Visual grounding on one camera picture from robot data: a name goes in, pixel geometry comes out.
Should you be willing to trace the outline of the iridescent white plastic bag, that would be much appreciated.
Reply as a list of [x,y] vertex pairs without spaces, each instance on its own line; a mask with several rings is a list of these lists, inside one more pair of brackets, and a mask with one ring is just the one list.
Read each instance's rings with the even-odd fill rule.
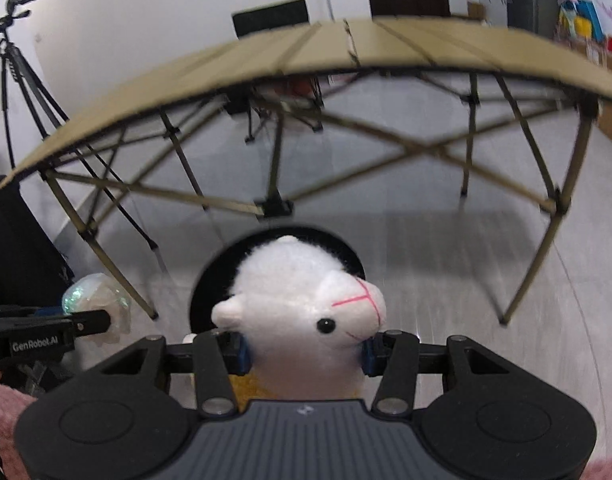
[[117,344],[131,330],[131,298],[115,278],[104,273],[84,276],[62,296],[62,311],[66,314],[105,310],[111,318],[110,328],[101,335],[87,336],[98,347]]

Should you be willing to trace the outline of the alpaca plush toy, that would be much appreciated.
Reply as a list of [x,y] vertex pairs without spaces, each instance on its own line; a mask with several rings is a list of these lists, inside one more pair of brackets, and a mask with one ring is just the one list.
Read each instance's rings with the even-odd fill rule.
[[251,370],[230,377],[240,405],[356,399],[364,383],[362,344],[386,318],[379,288],[340,270],[303,294],[241,292],[211,311],[219,330],[241,334],[248,345]]

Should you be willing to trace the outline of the black trash bin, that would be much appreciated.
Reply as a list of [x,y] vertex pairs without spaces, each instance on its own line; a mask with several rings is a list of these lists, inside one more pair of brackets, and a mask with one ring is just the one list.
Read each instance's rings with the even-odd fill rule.
[[204,266],[190,300],[190,328],[194,333],[213,328],[211,311],[236,294],[289,298],[318,286],[333,270],[365,276],[357,253],[330,231],[285,224],[251,232]]

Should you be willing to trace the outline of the pink fluffy rug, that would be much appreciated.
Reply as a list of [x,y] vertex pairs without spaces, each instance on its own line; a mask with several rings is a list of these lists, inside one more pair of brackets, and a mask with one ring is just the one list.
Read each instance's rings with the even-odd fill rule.
[[0,460],[8,479],[29,479],[13,437],[21,414],[35,401],[28,394],[0,384]]

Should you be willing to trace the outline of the black suitcase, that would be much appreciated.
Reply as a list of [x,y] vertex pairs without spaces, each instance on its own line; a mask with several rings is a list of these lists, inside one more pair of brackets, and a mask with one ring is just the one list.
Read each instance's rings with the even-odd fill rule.
[[62,311],[74,273],[13,185],[0,191],[0,313]]

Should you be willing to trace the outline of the folding camping table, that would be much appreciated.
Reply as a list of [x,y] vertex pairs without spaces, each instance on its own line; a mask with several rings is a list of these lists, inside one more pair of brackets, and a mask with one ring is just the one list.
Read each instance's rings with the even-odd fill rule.
[[[269,188],[261,202],[245,203],[197,191],[148,185],[149,176],[168,156],[180,153],[185,141],[218,117],[261,108],[280,120],[311,119],[394,144],[398,148],[398,162],[420,156],[435,158],[460,168],[465,177],[480,177],[534,203],[548,215],[550,223],[524,278],[524,284],[530,285],[568,213],[601,106],[594,92],[578,88],[566,78],[572,66],[571,55],[570,49],[531,32],[457,18],[370,18],[257,32],[177,58],[116,88],[57,128],[11,170],[3,185],[15,185],[38,174],[91,248],[98,247],[97,232],[106,212],[93,210],[89,219],[80,217],[63,191],[66,182],[90,185],[99,192],[110,191],[120,204],[126,196],[140,194],[257,218],[287,216],[293,200],[283,197],[277,188]],[[477,165],[470,156],[452,153],[455,144],[472,144],[477,136],[496,132],[498,125],[493,122],[484,126],[471,122],[461,133],[426,143],[326,112],[304,96],[290,96],[287,92],[294,80],[337,74],[357,82],[374,74],[397,73],[432,85],[443,72],[465,75],[470,80],[491,76],[500,87],[512,79],[526,79],[557,88],[557,96],[536,99],[536,115],[548,116],[568,108],[578,112],[578,132],[563,184],[546,181],[544,192],[536,193],[499,172]],[[131,127],[143,120],[166,120],[179,107],[187,107],[189,114],[181,122],[164,125],[164,136],[171,140],[171,145],[155,155],[131,180],[93,178],[67,171],[68,165],[77,162],[74,154],[77,148],[85,153],[88,152],[85,145],[89,144],[93,154],[118,153],[130,145],[127,133]]]

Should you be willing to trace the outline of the black folding chair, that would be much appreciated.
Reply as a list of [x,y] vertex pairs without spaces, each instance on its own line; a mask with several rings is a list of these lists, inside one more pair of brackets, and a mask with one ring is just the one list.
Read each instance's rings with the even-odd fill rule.
[[306,0],[285,0],[232,14],[237,39],[256,32],[309,23]]

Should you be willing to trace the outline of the blue gift bag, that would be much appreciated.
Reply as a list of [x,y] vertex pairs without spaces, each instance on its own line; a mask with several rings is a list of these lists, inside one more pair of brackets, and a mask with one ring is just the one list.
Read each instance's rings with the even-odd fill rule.
[[601,44],[605,41],[605,35],[601,26],[600,19],[596,13],[594,3],[589,0],[579,0],[577,3],[577,13],[580,18],[586,20],[591,27],[591,37],[594,41]]

